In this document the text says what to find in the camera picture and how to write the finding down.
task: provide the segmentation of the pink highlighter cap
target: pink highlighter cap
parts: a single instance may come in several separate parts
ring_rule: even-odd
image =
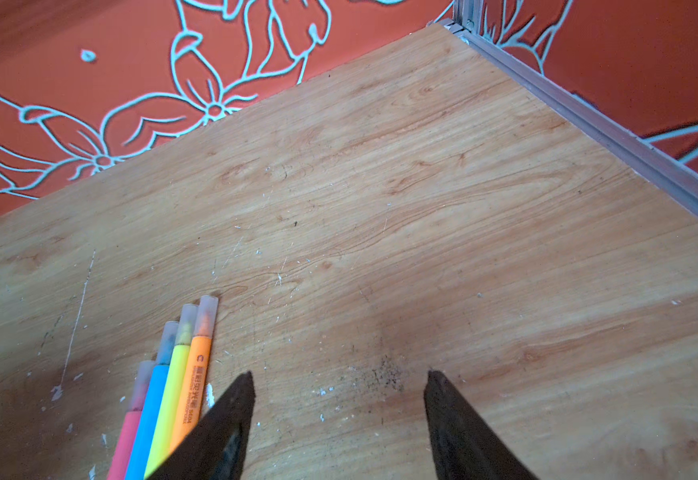
[[[215,314],[218,309],[219,299],[217,297],[210,295],[200,297],[200,306],[197,309],[197,322],[195,323],[195,336],[213,338]]]
[[[166,322],[162,329],[162,339],[160,348],[157,349],[157,365],[170,365],[170,357],[173,354],[175,345],[175,334],[179,331],[178,322]]]
[[[139,371],[136,373],[136,383],[133,385],[133,395],[130,396],[128,412],[141,412],[144,409],[146,390],[150,388],[152,370],[154,369],[155,363],[152,360],[139,363]]]
[[[195,331],[195,320],[197,320],[197,305],[185,303],[181,307],[179,331],[175,334],[176,345],[191,345],[191,336]]]

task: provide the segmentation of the wooden surface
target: wooden surface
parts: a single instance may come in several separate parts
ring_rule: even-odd
[[[433,478],[430,368],[541,478],[698,478],[698,220],[438,26],[0,218],[0,478],[103,478],[206,293],[246,478]]]

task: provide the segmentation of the highlighter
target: highlighter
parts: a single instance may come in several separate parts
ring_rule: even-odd
[[[184,380],[181,384],[179,406],[175,411],[173,433],[170,439],[170,451],[173,452],[197,425],[202,405],[202,389],[205,388],[205,375],[208,372],[208,356],[213,339],[215,314],[219,308],[219,299],[214,296],[200,297],[197,308],[195,335],[191,339],[189,359],[186,362]]]
[[[181,383],[184,380],[186,359],[189,358],[189,345],[191,344],[192,333],[195,331],[196,318],[197,305],[187,303],[181,308],[179,331],[175,335],[175,346],[173,347],[173,355],[170,357],[165,393],[162,394],[160,413],[157,415],[155,435],[152,438],[149,459],[146,461],[144,478],[152,475],[152,472],[162,465],[170,453],[170,439],[173,433],[175,410],[179,405]]]
[[[133,395],[130,397],[128,412],[120,429],[120,437],[117,438],[117,447],[114,449],[112,466],[106,480],[123,480],[125,470],[128,469],[130,451],[133,449],[133,441],[136,439],[136,430],[139,429],[141,410],[144,408],[146,389],[149,388],[152,370],[155,363],[152,361],[139,363],[139,371],[136,373],[136,384],[133,386]]]
[[[130,453],[125,480],[144,480],[146,459],[150,456],[152,436],[155,432],[157,414],[160,412],[162,392],[165,389],[165,381],[168,378],[170,356],[178,329],[178,322],[167,322],[165,329],[162,331],[160,348],[157,350],[157,364],[152,370],[150,388],[146,391],[144,409],[141,412],[141,421],[139,422],[139,430],[136,432],[136,440],[133,442],[133,451]]]

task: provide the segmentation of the orange highlighter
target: orange highlighter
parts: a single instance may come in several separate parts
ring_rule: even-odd
[[[210,344],[213,339],[215,314],[218,309],[218,298],[208,295],[200,297],[197,321],[195,321],[195,335],[191,339],[189,359],[186,362],[186,372],[179,394],[179,406],[175,411],[173,435],[170,439],[171,453],[189,435],[200,418],[202,390],[205,388],[205,375],[208,373]]]

